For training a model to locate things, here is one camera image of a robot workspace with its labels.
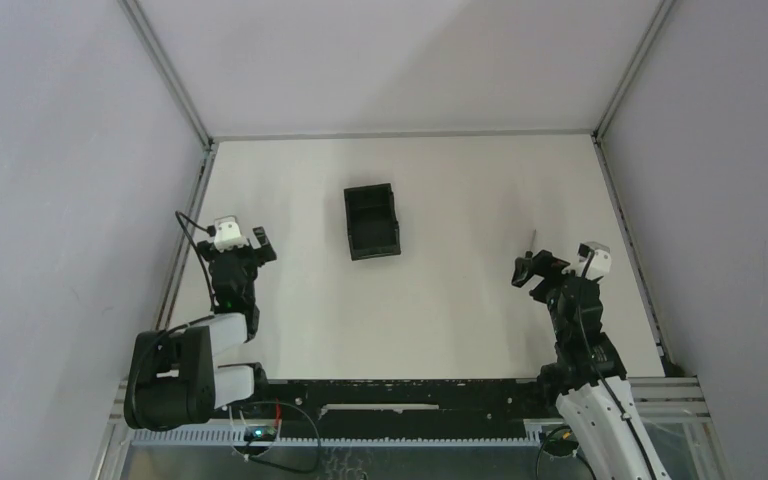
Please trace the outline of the screwdriver with metal shaft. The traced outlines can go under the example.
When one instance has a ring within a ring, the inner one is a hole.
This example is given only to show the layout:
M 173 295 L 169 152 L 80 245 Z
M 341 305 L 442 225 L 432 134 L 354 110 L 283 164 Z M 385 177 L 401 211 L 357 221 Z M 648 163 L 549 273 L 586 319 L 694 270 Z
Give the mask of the screwdriver with metal shaft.
M 532 234 L 530 236 L 528 248 L 527 248 L 524 256 L 522 257 L 522 260 L 530 261 L 533 258 L 533 256 L 534 256 L 534 247 L 535 247 L 535 243 L 536 243 L 536 237 L 537 237 L 537 230 L 533 230 Z

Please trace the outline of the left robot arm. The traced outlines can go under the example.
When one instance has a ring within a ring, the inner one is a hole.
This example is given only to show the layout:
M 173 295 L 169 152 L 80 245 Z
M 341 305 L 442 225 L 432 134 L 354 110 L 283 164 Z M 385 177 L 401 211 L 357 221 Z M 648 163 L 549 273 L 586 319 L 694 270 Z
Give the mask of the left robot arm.
M 207 422 L 234 403 L 250 417 L 265 414 L 273 394 L 258 362 L 221 365 L 217 356 L 253 340 L 259 329 L 254 282 L 277 254 L 262 227 L 255 244 L 232 221 L 197 245 L 213 294 L 211 314 L 135 340 L 123 413 L 133 429 L 168 431 Z

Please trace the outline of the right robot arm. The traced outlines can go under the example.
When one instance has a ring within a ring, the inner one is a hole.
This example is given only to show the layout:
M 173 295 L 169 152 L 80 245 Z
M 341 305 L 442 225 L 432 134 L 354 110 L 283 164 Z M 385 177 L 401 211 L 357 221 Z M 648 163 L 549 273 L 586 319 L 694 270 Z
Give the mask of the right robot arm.
M 549 313 L 556 359 L 537 377 L 539 406 L 563 424 L 542 440 L 541 456 L 576 456 L 594 479 L 667 479 L 635 401 L 620 354 L 603 329 L 601 280 L 612 264 L 608 248 L 582 243 L 569 262 L 552 252 L 516 259 L 511 283 L 533 278 L 530 297 Z

